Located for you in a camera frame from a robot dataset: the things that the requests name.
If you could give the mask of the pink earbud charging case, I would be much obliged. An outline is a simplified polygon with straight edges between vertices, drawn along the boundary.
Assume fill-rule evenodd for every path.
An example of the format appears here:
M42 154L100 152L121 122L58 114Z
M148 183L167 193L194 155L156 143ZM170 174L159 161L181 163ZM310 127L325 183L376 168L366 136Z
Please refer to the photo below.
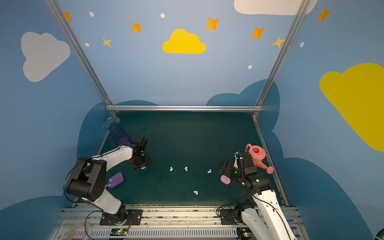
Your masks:
M220 177L220 180L225 185L229 185L231 183L231 179L229 177L225 176L225 175L222 175Z

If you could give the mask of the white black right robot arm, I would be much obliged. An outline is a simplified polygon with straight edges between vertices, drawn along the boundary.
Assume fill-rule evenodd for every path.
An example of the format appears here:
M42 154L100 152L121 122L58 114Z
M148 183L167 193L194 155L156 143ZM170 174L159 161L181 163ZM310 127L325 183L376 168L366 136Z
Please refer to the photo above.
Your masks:
M295 240L293 230L279 205L276 192L265 173L259 173L250 153L238 151L235 162L219 165L224 184L236 182L248 191L254 201L235 204L235 219L246 225L257 240Z

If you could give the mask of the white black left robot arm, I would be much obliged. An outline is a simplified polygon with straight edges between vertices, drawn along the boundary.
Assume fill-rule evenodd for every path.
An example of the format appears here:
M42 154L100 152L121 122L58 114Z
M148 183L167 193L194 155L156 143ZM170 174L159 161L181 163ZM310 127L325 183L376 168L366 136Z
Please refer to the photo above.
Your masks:
M129 219L126 204L106 189L107 172L123 162L130 163L134 170L149 166L150 157L145 153L147 143L146 138L136 137L132 144L121 145L98 156L78 158L66 177L64 192L97 207L102 212L101 225L126 225Z

